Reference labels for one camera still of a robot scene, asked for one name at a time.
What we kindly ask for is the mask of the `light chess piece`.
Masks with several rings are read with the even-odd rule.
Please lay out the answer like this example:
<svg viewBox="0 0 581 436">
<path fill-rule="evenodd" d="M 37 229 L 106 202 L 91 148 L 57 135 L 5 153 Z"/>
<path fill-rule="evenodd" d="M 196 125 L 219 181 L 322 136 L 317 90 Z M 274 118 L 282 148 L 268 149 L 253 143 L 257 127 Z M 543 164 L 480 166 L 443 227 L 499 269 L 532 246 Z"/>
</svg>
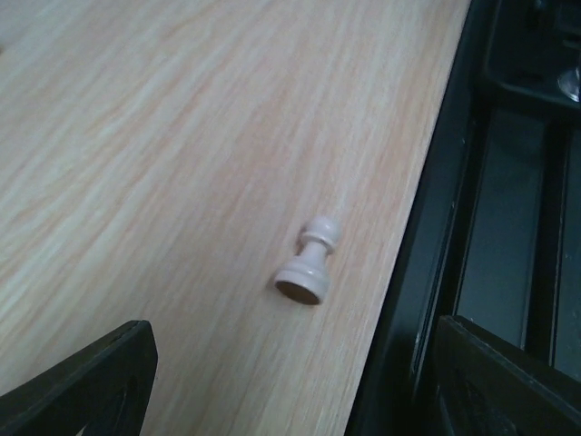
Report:
<svg viewBox="0 0 581 436">
<path fill-rule="evenodd" d="M 340 236 L 335 220 L 325 216 L 311 219 L 300 231 L 297 254 L 275 273 L 275 288 L 295 302 L 321 304 L 330 288 L 326 260 L 336 250 Z"/>
</svg>

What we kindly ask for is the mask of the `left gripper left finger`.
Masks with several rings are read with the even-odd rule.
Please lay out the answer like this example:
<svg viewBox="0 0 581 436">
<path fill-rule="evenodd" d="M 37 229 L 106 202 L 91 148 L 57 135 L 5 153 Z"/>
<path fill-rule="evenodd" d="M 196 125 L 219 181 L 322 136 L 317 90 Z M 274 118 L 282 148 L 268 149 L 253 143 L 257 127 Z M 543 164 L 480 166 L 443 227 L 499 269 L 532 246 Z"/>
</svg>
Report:
<svg viewBox="0 0 581 436">
<path fill-rule="evenodd" d="M 130 321 L 1 397 L 3 435 L 138 435 L 158 362 L 153 328 Z"/>
</svg>

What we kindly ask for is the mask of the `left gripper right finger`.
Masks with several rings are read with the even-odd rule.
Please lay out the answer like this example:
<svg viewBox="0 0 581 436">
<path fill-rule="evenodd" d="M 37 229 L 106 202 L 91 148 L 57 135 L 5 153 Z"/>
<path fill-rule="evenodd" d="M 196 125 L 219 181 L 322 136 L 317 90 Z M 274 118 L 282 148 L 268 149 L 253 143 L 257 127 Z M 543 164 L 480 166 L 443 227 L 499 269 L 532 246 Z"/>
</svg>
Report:
<svg viewBox="0 0 581 436">
<path fill-rule="evenodd" d="M 440 317 L 434 353 L 456 435 L 580 433 L 580 383 L 468 319 Z"/>
</svg>

